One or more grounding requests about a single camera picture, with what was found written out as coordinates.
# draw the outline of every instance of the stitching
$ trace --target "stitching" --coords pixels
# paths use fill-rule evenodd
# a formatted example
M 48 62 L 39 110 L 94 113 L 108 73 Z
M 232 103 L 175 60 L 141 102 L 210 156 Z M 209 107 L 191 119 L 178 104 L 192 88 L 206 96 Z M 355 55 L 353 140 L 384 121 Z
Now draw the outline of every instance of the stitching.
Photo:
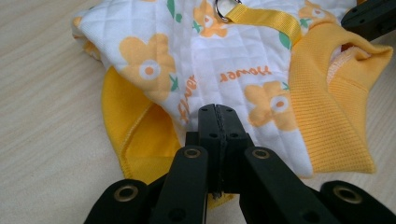
M 131 144 L 131 141 L 134 136 L 134 131 L 136 128 L 140 125 L 142 119 L 147 115 L 147 113 L 150 111 L 150 109 L 154 106 L 154 103 L 150 102 L 148 103 L 146 109 L 143 111 L 143 113 L 139 116 L 139 118 L 132 124 L 131 128 L 129 129 L 128 133 L 126 134 L 124 141 L 122 142 L 121 145 L 121 152 L 120 152 L 120 157 L 123 161 L 125 161 L 126 164 L 128 164 L 126 167 L 124 167 L 124 173 L 126 176 L 130 177 L 132 175 L 131 170 L 129 169 L 129 163 L 126 160 L 126 151 L 128 146 Z
M 353 56 L 355 56 L 358 53 L 357 51 L 365 54 L 365 56 L 367 58 L 371 57 L 370 53 L 366 52 L 365 50 L 363 50 L 359 47 L 351 47 L 351 48 L 347 49 L 346 51 L 341 53 L 341 55 L 336 57 L 333 60 L 332 64 L 329 66 L 329 70 L 328 70 L 328 74 L 327 74 L 327 78 L 326 78 L 327 85 L 330 85 L 330 83 L 334 79 L 335 74 L 337 73 L 338 69 L 340 69 L 345 63 L 347 63 L 349 60 L 351 60 L 353 58 Z

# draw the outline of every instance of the metal ring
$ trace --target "metal ring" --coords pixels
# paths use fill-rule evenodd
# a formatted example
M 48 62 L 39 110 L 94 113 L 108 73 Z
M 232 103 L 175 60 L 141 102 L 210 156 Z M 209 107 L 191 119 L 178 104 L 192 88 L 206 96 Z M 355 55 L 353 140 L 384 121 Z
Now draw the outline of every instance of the metal ring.
M 197 158 L 201 155 L 201 151 L 195 148 L 188 148 L 184 151 L 184 156 L 190 159 Z
M 268 159 L 268 158 L 270 158 L 270 153 L 267 150 L 264 150 L 264 149 L 254 149 L 252 154 L 257 159 Z
M 242 2 L 240 0 L 234 0 L 237 4 L 242 4 Z M 230 22 L 230 20 L 228 20 L 226 17 L 224 17 L 221 12 L 219 11 L 219 0 L 215 0 L 215 11 L 218 14 L 218 16 L 221 18 L 222 21 L 224 21 L 225 23 Z
M 363 201 L 363 198 L 357 192 L 347 187 L 337 185 L 332 189 L 332 192 L 347 203 L 358 204 Z
M 121 195 L 121 192 L 125 189 L 130 189 L 132 191 L 132 193 L 129 195 L 126 195 L 126 196 Z M 126 203 L 126 202 L 129 202 L 132 199 L 134 199 L 137 196 L 138 192 L 139 192 L 139 189 L 136 186 L 124 185 L 124 186 L 121 186 L 119 189 L 117 189 L 116 192 L 114 192 L 114 199 L 120 203 Z

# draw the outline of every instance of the black object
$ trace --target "black object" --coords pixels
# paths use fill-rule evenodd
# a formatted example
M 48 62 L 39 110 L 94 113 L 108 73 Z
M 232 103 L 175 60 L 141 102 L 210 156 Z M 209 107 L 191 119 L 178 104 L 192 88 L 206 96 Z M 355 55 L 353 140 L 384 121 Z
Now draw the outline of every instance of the black object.
M 396 223 L 364 190 L 343 181 L 320 192 L 273 152 L 254 147 L 230 107 L 206 105 L 198 132 L 187 133 L 167 175 L 150 185 L 125 179 L 110 186 L 86 224 L 205 223 L 206 197 L 240 194 L 247 223 Z
M 349 10 L 341 25 L 369 41 L 374 40 L 396 29 L 396 0 L 368 0 Z

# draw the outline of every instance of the d-ring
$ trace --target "d-ring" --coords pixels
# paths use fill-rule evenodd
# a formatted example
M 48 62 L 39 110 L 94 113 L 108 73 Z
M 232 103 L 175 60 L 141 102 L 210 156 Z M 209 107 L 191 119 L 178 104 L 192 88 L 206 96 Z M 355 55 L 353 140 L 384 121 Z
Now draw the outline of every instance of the d-ring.
M 241 0 L 234 0 L 237 4 L 242 4 Z M 219 0 L 215 0 L 215 11 L 216 13 L 218 13 L 218 16 L 221 18 L 222 21 L 224 22 L 230 22 L 230 20 L 228 20 L 226 17 L 224 17 L 220 10 L 219 10 Z

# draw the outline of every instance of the yellow strap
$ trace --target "yellow strap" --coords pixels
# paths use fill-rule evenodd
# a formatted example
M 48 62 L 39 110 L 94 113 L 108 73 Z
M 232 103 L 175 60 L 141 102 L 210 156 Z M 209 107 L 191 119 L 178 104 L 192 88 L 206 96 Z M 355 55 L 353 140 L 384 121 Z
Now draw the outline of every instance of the yellow strap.
M 243 4 L 237 4 L 225 18 L 229 22 L 268 26 L 287 35 L 294 45 L 301 38 L 300 23 L 289 13 L 272 9 L 249 8 Z

